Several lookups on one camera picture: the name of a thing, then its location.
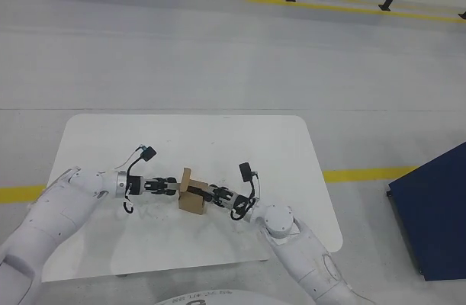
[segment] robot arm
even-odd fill
[[[255,172],[251,172],[248,163],[243,163],[239,167],[244,182],[252,181],[254,175],[258,178]],[[236,213],[242,214],[243,207],[247,206],[246,197],[226,188],[211,185],[208,193],[216,205],[236,211]],[[242,216],[245,221],[257,223],[260,226],[262,235],[287,269],[288,274],[317,304],[374,304],[373,301],[361,297],[348,286],[331,254],[312,230],[303,221],[294,217],[291,208],[253,201],[251,208]],[[294,224],[299,229],[299,233],[291,235]],[[280,239],[283,239],[282,244],[277,243]]]
[[[111,189],[101,173],[74,168],[42,193],[0,246],[1,305],[33,304],[46,260],[83,226]]]
[[[252,183],[255,173],[249,165],[242,166],[243,181]],[[127,198],[129,194],[143,192],[173,195],[177,189],[174,178],[145,179],[130,175],[129,169],[109,173],[69,169],[31,205],[23,223],[0,246],[0,304],[34,303],[46,260],[83,226],[105,197]],[[352,292],[331,255],[313,232],[294,218],[289,207],[260,204],[254,194],[254,188],[245,197],[215,185],[200,192],[206,201],[231,210],[234,220],[244,219],[260,225],[263,236],[288,273],[319,305],[362,304],[367,300]],[[294,224],[300,233],[289,238]],[[284,238],[287,242],[281,245],[275,241]]]

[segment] floor marking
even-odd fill
[[[356,182],[381,179],[398,179],[417,169],[417,166],[384,167],[376,169],[345,169],[340,171],[323,171],[326,183]]]
[[[343,169],[323,171],[326,183],[357,182],[381,179],[397,179],[416,169],[417,166],[386,167],[376,169]],[[46,185],[0,188],[0,204],[35,201]]]
[[[36,200],[46,185],[20,186],[14,188],[0,188],[0,204],[26,202]]]
[[[370,9],[370,8],[347,8],[342,6],[335,5],[321,5],[313,3],[302,3],[302,2],[286,2],[285,0],[246,0],[251,3],[261,3],[269,5],[286,5],[286,6],[297,6],[300,8],[312,8],[312,9],[321,9],[328,11],[344,11],[348,13],[357,13],[357,14],[379,14],[387,15],[394,17],[402,18],[412,18],[428,21],[439,21],[439,22],[450,22],[458,24],[466,24],[466,20],[461,19],[458,16],[452,17],[442,17],[442,16],[432,16],[427,14],[415,14],[415,13],[404,13],[400,11],[382,11],[380,8]]]

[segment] white robot link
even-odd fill
[[[83,226],[106,197],[127,197],[130,194],[129,188],[132,185],[127,178],[129,171],[103,173],[73,168],[55,180],[31,205],[22,224],[0,246],[0,305],[34,304],[46,260],[62,242]],[[171,194],[171,190],[177,188],[176,183],[168,183],[167,179],[146,180],[139,177],[131,180],[135,183],[140,181],[139,189],[134,190],[137,194],[144,191],[159,194],[169,191]],[[226,195],[218,196],[218,190]],[[251,202],[255,203],[251,196],[245,201],[246,197],[215,186],[211,186],[202,195],[216,205],[232,210],[234,213],[231,215],[235,218],[241,217],[257,223],[288,273],[317,304],[373,303],[352,291],[343,280],[331,255],[313,232],[292,215],[290,208],[260,203],[250,207]],[[288,238],[281,245],[277,244],[275,240],[287,237],[294,224],[300,233]],[[267,302],[285,305],[261,294],[230,290],[197,292],[165,300],[159,305]]]

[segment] small cardboard box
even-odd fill
[[[193,186],[202,190],[207,190],[207,183],[191,180],[192,170],[184,168],[182,182],[180,182],[180,198],[178,199],[178,207],[187,212],[202,215],[206,212],[206,203],[202,196],[188,193],[187,188]]]

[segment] black cable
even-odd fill
[[[231,210],[230,216],[232,220],[241,220],[243,219],[246,214],[251,210],[251,208],[255,205],[256,199],[255,199],[255,185],[253,184],[253,180],[249,181],[249,184],[251,185],[251,193],[249,194],[248,201],[244,204],[247,204],[246,207],[242,208],[241,211],[236,211],[236,208],[241,204],[233,205],[233,209]]]
[[[129,165],[129,167],[127,168],[126,181],[129,181],[130,172],[131,172],[131,169],[133,168],[133,166],[136,163],[138,163],[142,158],[143,158],[143,156],[140,156],[138,159],[134,160],[134,162],[131,163],[131,165]],[[127,191],[129,191],[130,187],[131,187],[131,185],[126,183],[126,191],[124,192],[124,198],[129,202],[131,202],[131,201],[129,200],[129,197],[127,196]],[[124,207],[124,210],[126,211],[126,213],[128,213],[128,214],[132,214],[133,211],[134,211],[134,207],[131,207],[129,210],[127,209],[126,201],[123,202],[123,207]]]
[[[128,214],[132,214],[133,211],[134,211],[134,207],[131,207],[130,210],[127,209],[126,201],[123,202],[123,207],[124,207],[124,210],[126,211],[126,213],[128,213]]]

